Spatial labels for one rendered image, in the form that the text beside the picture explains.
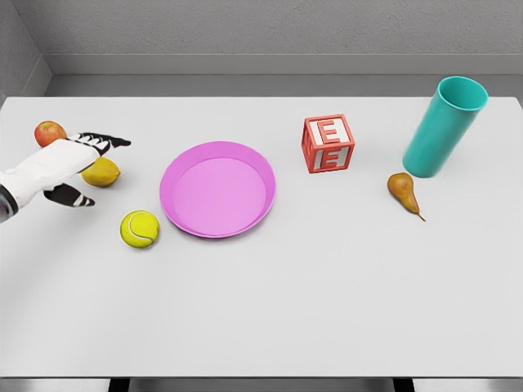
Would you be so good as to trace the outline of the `pink plate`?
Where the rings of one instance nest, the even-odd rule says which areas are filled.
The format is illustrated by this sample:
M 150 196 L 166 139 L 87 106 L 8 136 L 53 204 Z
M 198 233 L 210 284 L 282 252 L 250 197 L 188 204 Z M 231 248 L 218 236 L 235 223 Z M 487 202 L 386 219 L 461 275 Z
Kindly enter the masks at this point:
M 269 213 L 275 194 L 275 173 L 268 160 L 230 141 L 184 151 L 168 165 L 159 186 L 167 218 L 202 238 L 226 238 L 251 229 Z

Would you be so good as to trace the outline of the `yellow lemon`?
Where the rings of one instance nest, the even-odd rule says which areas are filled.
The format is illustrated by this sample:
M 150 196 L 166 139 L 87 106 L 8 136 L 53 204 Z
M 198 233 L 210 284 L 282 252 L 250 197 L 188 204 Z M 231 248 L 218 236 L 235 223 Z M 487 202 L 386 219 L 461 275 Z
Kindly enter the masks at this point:
M 119 176 L 118 165 L 104 157 L 99 157 L 90 167 L 81 172 L 83 180 L 95 187 L 110 186 Z

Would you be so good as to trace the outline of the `red letter block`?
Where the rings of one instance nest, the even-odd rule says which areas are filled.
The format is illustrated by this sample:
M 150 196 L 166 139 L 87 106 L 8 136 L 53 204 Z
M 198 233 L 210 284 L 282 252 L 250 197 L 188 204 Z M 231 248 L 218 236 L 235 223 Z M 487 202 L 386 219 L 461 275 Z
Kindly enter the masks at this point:
M 355 139 L 344 114 L 305 118 L 301 141 L 310 174 L 346 170 Z

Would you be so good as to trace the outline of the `brown pear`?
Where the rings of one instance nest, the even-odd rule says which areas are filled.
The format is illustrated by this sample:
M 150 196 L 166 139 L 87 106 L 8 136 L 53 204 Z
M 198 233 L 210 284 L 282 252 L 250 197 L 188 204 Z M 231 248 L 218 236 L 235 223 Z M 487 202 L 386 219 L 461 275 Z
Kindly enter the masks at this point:
M 414 194 L 413 178 L 410 174 L 406 172 L 392 174 L 387 180 L 387 188 L 405 210 L 425 221 Z

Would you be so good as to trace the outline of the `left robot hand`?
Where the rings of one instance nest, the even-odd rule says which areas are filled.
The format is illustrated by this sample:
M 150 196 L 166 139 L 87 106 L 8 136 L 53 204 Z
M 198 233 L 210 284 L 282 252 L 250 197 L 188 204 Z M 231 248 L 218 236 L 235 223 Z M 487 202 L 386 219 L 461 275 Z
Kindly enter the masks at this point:
M 30 175 L 29 183 L 50 201 L 67 207 L 91 207 L 95 201 L 66 181 L 89 168 L 112 149 L 129 146 L 129 140 L 92 132 L 59 139 L 21 163 Z

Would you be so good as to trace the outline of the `yellow tennis ball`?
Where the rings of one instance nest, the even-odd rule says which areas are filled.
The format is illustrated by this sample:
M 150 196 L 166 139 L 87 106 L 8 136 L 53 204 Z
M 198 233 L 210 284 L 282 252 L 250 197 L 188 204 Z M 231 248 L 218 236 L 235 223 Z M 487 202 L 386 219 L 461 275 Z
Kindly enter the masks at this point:
M 120 237 L 130 247 L 146 248 L 159 236 L 159 221 L 154 214 L 145 210 L 129 212 L 121 221 Z

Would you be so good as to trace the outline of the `teal cup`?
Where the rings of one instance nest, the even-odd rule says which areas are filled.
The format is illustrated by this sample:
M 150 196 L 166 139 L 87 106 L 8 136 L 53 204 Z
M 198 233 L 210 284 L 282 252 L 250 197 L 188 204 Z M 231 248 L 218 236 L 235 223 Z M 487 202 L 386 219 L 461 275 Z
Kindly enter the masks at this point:
M 405 169 L 420 178 L 435 176 L 488 99 L 486 89 L 471 78 L 442 79 L 404 153 Z

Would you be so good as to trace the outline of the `red apple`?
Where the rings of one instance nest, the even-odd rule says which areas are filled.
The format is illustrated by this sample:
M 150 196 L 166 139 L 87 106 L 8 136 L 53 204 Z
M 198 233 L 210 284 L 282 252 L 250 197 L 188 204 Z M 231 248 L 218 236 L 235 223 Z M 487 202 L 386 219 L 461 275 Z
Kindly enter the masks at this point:
M 67 134 L 58 122 L 44 121 L 34 129 L 34 138 L 37 144 L 44 148 L 56 140 L 66 139 Z

